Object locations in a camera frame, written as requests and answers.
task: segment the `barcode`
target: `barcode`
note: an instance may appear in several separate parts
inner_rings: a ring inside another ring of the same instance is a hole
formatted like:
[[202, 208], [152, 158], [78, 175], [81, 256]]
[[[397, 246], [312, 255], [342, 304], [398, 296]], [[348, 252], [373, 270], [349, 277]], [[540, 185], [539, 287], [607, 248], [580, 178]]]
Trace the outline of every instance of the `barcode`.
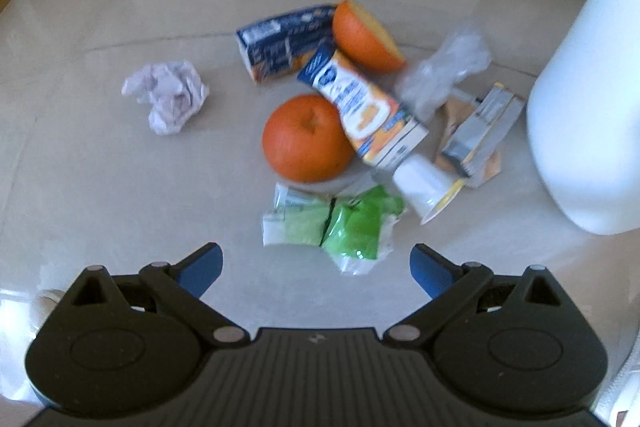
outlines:
[[267, 21], [252, 26], [249, 29], [242, 31], [242, 40], [247, 46], [254, 44], [254, 42], [261, 41], [265, 37], [275, 35], [280, 32], [280, 23], [276, 21]]

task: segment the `blue juice carton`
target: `blue juice carton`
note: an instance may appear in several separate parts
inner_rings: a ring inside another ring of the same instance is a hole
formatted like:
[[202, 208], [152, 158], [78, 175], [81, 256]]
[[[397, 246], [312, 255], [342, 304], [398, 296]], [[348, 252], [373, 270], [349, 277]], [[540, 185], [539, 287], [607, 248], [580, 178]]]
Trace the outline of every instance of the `blue juice carton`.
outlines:
[[270, 17], [236, 32], [242, 60], [258, 84], [302, 69], [318, 46], [333, 41], [335, 4]]

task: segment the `screw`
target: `screw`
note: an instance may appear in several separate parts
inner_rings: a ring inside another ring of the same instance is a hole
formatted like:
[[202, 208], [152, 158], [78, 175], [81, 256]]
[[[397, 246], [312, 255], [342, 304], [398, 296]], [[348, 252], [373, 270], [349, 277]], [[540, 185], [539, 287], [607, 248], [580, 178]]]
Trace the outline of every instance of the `screw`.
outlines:
[[213, 332], [213, 338], [225, 344], [240, 342], [244, 339], [244, 330], [237, 326], [223, 326]]
[[410, 324], [398, 324], [388, 333], [393, 340], [398, 342], [412, 342], [420, 338], [420, 330]]

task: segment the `crumpled paper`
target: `crumpled paper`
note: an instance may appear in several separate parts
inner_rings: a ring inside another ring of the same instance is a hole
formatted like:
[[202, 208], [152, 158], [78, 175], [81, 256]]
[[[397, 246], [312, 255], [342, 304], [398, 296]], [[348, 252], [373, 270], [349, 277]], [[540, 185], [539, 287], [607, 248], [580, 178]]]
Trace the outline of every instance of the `crumpled paper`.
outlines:
[[196, 114], [209, 94], [193, 64], [160, 62], [132, 74], [122, 86], [124, 96], [152, 104], [149, 127], [156, 134], [175, 134]]

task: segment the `triangular cutout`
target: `triangular cutout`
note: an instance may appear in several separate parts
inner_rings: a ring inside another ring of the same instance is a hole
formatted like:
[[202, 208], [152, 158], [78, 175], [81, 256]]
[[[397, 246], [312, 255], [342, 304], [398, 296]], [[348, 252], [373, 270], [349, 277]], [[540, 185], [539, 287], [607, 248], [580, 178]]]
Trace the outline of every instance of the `triangular cutout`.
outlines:
[[547, 306], [560, 305], [560, 299], [543, 277], [536, 277], [534, 279], [525, 300], [533, 304], [545, 304]]
[[107, 302], [107, 297], [102, 291], [102, 286], [97, 279], [89, 279], [80, 290], [78, 297], [74, 300], [74, 306], [86, 306], [87, 304], [103, 304]]

